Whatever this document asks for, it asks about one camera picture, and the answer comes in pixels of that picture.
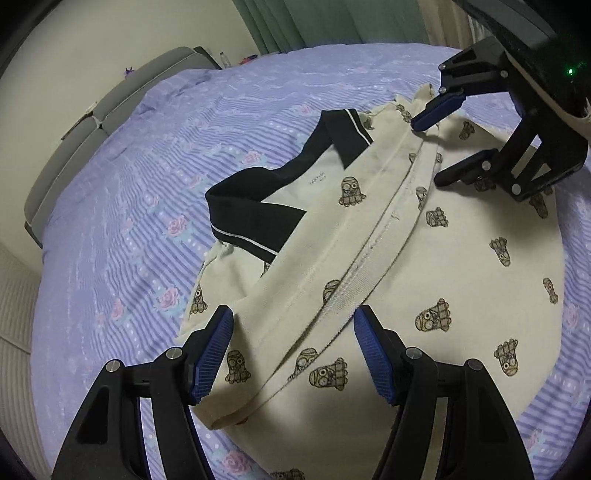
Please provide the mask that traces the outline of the white bear-print polo shirt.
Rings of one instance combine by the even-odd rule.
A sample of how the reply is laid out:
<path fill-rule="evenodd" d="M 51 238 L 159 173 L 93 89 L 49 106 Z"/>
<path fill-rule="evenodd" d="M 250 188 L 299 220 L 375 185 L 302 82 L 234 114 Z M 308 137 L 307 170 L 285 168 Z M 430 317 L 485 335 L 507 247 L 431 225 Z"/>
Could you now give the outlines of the white bear-print polo shirt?
<path fill-rule="evenodd" d="M 438 362 L 482 361 L 513 417 L 558 359 L 555 200 L 436 187 L 443 169 L 502 139 L 458 115 L 413 131 L 432 98 L 422 86 L 367 113 L 322 112 L 297 157 L 206 192 L 214 243 L 179 336 L 221 305 L 235 333 L 194 412 L 273 476 L 372 474 L 396 411 L 356 341 L 361 305 Z"/>

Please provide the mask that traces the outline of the beige curtain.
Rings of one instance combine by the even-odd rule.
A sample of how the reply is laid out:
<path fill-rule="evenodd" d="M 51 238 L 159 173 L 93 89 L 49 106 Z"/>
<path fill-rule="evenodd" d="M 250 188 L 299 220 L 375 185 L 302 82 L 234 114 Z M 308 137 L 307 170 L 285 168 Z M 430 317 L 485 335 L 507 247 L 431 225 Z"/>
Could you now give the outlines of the beige curtain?
<path fill-rule="evenodd" d="M 417 3 L 432 45 L 464 49 L 490 34 L 453 1 L 418 0 Z"/>

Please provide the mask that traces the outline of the purple floral bed cover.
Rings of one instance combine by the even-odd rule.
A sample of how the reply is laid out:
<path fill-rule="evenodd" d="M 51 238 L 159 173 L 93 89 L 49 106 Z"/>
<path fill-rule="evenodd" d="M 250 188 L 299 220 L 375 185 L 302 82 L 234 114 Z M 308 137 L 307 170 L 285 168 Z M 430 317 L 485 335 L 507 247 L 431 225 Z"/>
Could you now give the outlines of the purple floral bed cover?
<path fill-rule="evenodd" d="M 451 49 L 328 45 L 162 80 L 62 191 L 41 243 L 32 394 L 53 468 L 88 389 L 112 358 L 150 361 L 173 343 L 211 247 L 204 192 L 235 171 L 301 151 L 322 110 L 370 110 L 439 86 Z M 566 473 L 590 401 L 590 170 L 558 185 L 566 251 L 563 346 L 519 420 L 536 479 Z"/>

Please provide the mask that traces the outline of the green curtain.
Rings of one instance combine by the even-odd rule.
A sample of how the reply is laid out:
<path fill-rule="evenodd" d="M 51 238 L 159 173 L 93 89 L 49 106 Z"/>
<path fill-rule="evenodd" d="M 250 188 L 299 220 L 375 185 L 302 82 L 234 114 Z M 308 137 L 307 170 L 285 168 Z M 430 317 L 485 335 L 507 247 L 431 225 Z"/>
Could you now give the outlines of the green curtain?
<path fill-rule="evenodd" d="M 264 54 L 329 44 L 429 41 L 416 1 L 243 0 L 235 8 Z"/>

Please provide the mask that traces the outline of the white louvred wardrobe doors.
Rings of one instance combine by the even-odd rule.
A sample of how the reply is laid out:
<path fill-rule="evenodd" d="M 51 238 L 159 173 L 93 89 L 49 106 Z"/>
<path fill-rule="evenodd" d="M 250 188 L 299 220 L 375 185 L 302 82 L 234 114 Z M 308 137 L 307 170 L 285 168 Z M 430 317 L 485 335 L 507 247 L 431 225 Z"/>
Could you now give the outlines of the white louvred wardrobe doors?
<path fill-rule="evenodd" d="M 1 430 L 36 479 L 48 479 L 32 395 L 31 351 L 40 276 L 1 248 Z"/>

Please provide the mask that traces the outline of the red item on nightstand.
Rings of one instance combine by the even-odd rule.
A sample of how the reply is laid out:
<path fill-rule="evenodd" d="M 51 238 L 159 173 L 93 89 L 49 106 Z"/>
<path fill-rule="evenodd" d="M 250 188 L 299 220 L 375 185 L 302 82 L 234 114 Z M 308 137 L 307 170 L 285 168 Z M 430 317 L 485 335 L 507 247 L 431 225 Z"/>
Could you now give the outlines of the red item on nightstand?
<path fill-rule="evenodd" d="M 243 58 L 242 61 L 240 61 L 239 63 L 240 63 L 240 65 L 242 65 L 245 63 L 252 62 L 253 60 L 256 60 L 257 58 L 259 58 L 259 54 L 252 54 L 252 55 L 249 55 L 249 56 Z"/>

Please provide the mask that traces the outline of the clear plastic bottle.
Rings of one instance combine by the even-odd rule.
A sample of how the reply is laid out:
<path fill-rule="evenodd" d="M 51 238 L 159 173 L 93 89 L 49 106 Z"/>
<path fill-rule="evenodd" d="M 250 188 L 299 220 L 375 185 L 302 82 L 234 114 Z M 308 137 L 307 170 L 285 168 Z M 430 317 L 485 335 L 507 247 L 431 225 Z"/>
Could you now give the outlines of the clear plastic bottle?
<path fill-rule="evenodd" d="M 224 52 L 222 52 L 222 51 L 219 52 L 219 57 L 221 57 L 221 63 L 222 63 L 222 66 L 224 67 L 224 69 L 231 67 L 231 65 L 228 61 L 228 57 L 224 54 Z"/>

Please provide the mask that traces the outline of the grey padded headboard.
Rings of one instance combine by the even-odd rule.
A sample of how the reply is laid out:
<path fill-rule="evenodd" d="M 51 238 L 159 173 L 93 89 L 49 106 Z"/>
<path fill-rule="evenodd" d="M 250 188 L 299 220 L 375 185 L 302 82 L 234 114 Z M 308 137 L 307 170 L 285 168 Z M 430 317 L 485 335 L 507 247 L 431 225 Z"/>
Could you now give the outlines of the grey padded headboard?
<path fill-rule="evenodd" d="M 132 72 L 90 107 L 64 134 L 35 180 L 24 204 L 24 228 L 37 246 L 63 190 L 101 144 L 133 113 L 147 91 L 184 70 L 221 67 L 202 47 L 177 47 Z"/>

